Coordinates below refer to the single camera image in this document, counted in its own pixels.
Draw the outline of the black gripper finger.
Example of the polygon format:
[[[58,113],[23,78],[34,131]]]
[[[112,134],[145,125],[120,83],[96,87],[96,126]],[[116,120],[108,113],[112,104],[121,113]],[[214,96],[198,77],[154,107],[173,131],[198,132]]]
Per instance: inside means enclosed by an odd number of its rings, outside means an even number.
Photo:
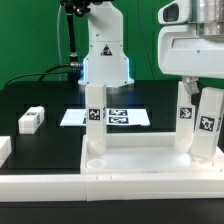
[[[199,93],[197,81],[198,78],[194,76],[182,77],[182,85],[183,85],[182,92],[184,96],[191,96]]]

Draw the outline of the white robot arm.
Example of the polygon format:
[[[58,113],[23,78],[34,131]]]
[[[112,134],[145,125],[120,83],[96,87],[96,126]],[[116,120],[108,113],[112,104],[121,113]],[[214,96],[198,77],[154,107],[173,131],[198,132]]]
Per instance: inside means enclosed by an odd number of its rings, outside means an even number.
[[[89,52],[79,83],[109,88],[132,84],[123,51],[123,15],[112,0],[87,0]],[[200,77],[224,80],[224,0],[173,0],[158,11],[158,65],[179,75],[186,91],[198,92]]]

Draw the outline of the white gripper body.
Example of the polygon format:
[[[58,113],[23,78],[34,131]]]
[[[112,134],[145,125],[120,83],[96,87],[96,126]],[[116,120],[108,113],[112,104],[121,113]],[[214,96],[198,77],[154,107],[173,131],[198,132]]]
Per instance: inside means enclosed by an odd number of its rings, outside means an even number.
[[[158,65],[163,74],[224,79],[224,37],[200,37],[195,25],[165,26]]]

